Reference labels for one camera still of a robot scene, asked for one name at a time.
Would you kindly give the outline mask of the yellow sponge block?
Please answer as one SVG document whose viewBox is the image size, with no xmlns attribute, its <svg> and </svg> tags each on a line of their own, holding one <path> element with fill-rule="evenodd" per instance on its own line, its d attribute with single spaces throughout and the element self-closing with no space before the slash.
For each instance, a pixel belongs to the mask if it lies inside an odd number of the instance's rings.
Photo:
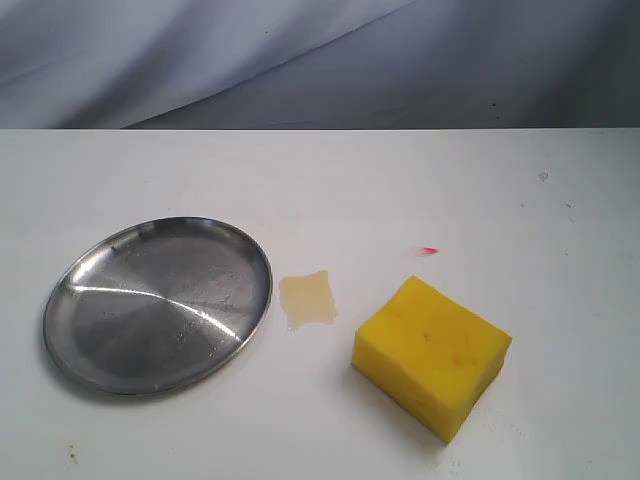
<svg viewBox="0 0 640 480">
<path fill-rule="evenodd" d="M 416 276 L 355 334 L 351 364 L 449 443 L 500 372 L 512 337 Z"/>
</svg>

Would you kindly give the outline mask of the yellowish liquid spill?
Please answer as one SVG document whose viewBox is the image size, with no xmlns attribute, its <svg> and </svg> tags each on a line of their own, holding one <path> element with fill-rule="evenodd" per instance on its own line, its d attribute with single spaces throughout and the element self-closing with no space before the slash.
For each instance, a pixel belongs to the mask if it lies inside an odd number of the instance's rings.
<svg viewBox="0 0 640 480">
<path fill-rule="evenodd" d="M 339 315 L 327 270 L 283 278 L 279 298 L 291 331 L 308 324 L 330 325 Z"/>
</svg>

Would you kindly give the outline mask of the round stainless steel plate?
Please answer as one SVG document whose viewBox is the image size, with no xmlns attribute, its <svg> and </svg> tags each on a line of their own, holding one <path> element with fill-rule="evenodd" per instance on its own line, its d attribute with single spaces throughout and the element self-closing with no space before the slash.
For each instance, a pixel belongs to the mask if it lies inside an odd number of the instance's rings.
<svg viewBox="0 0 640 480">
<path fill-rule="evenodd" d="M 64 272 L 43 311 L 43 343 L 59 371 L 87 389 L 162 395 L 234 359 L 272 291 L 264 250 L 239 228 L 151 220 L 102 240 Z"/>
</svg>

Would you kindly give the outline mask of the grey fabric backdrop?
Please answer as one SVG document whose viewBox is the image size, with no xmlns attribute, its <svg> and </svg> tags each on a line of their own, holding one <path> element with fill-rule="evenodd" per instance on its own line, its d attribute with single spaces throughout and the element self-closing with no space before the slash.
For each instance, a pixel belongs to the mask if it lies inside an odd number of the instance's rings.
<svg viewBox="0 0 640 480">
<path fill-rule="evenodd" d="M 635 1 L 5 1 L 3 128 L 635 127 Z"/>
</svg>

